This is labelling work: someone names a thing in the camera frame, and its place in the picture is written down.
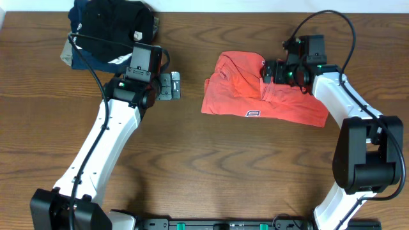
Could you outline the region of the red printed t-shirt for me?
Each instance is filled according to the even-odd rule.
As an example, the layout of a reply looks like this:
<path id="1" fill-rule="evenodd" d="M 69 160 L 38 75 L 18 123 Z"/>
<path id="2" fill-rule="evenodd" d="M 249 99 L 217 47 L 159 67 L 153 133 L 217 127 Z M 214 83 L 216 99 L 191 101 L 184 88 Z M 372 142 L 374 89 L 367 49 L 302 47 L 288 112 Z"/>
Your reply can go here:
<path id="1" fill-rule="evenodd" d="M 265 59 L 254 52 L 223 52 L 204 82 L 201 112 L 246 118 L 275 118 L 324 127 L 327 108 L 315 97 L 288 85 L 266 84 Z"/>

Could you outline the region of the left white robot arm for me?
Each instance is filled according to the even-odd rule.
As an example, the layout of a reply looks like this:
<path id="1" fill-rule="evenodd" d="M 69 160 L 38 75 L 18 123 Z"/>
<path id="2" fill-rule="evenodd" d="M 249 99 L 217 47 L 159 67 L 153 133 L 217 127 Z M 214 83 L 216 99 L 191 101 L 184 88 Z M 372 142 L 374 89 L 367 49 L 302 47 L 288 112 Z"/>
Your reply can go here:
<path id="1" fill-rule="evenodd" d="M 104 85 L 95 123 L 64 175 L 52 190 L 38 189 L 30 201 L 35 229 L 135 229 L 135 215 L 106 213 L 101 205 L 116 162 L 147 108 L 157 100 L 181 97 L 179 72 L 158 77 L 128 73 Z"/>

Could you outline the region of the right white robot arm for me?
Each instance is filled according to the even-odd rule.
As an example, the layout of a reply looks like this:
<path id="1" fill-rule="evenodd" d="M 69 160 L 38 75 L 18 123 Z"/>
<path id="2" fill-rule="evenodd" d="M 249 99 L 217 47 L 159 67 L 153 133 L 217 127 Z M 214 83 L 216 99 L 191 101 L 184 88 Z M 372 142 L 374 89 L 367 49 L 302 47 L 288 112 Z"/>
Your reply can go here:
<path id="1" fill-rule="evenodd" d="M 405 184 L 402 121 L 366 103 L 336 65 L 269 61 L 261 76 L 265 83 L 296 86 L 309 93 L 340 128 L 332 161 L 335 182 L 301 229 L 362 229 L 364 224 L 350 223 L 359 208 L 367 201 L 395 198 Z"/>

